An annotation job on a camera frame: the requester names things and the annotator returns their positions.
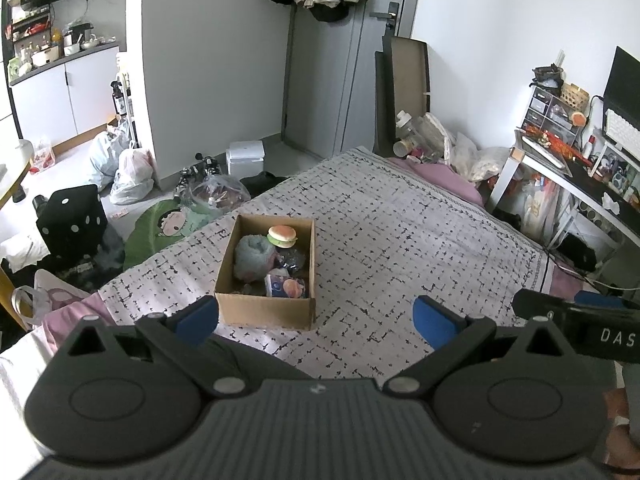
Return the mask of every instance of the black stool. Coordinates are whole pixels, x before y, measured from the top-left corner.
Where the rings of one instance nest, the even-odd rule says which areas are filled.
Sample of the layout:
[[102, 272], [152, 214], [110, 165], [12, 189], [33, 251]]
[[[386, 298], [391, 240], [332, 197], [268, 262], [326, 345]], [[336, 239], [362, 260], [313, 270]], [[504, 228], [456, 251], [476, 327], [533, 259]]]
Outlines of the black stool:
[[36, 222], [49, 252], [73, 264], [97, 253], [107, 217], [95, 184], [54, 192]]

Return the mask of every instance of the keyboard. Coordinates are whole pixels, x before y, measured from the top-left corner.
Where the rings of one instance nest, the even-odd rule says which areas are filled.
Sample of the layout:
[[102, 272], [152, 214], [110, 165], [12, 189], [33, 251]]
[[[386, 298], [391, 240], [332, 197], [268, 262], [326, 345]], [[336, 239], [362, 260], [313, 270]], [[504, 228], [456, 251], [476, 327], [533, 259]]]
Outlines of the keyboard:
[[640, 159], [640, 132], [613, 110], [607, 110], [607, 137]]

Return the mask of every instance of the pink pillow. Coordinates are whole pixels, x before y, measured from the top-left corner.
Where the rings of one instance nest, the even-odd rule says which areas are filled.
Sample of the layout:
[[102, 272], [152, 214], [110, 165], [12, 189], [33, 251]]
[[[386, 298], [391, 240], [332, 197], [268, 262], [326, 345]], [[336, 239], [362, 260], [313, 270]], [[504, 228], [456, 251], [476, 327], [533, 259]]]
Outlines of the pink pillow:
[[115, 325], [113, 317], [97, 292], [84, 300], [69, 303], [49, 312], [42, 321], [42, 328], [51, 351], [55, 353], [78, 321], [91, 314], [100, 316], [107, 325]]
[[393, 157], [389, 160], [396, 166], [415, 173], [430, 184], [441, 187], [462, 200], [484, 208], [484, 201], [476, 186], [459, 176], [446, 164], [415, 164]]

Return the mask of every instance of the door handle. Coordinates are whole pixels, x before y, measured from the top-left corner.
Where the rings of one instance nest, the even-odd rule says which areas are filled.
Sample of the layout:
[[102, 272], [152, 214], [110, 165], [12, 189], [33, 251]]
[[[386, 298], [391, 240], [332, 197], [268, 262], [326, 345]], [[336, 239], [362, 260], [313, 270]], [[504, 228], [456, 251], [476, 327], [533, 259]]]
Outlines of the door handle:
[[399, 12], [400, 4], [398, 2], [389, 2], [389, 9], [387, 12], [370, 12], [369, 16], [378, 20], [386, 20], [386, 28], [391, 31], [395, 31]]

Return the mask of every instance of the white wall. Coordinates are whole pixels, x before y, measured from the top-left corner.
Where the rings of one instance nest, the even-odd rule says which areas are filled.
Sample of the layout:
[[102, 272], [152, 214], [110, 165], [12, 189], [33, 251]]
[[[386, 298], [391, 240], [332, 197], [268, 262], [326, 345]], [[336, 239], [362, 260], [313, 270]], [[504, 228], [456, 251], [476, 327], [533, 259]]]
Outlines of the white wall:
[[[53, 4], [54, 25], [60, 30], [84, 14], [86, 0], [61, 0]], [[96, 36], [120, 40], [120, 50], [127, 49], [125, 32], [125, 0], [89, 0], [89, 9], [85, 18], [94, 26]]]
[[[145, 87], [132, 75], [136, 127], [152, 139], [158, 179], [196, 152], [280, 131], [289, 9], [268, 0], [128, 0], [127, 22], [138, 19], [140, 28], [127, 27], [129, 65], [142, 64]], [[149, 131], [138, 124], [142, 98]]]
[[431, 111], [479, 147], [510, 146], [536, 66], [563, 49], [567, 81], [604, 92], [616, 46], [640, 59], [640, 0], [418, 0]]

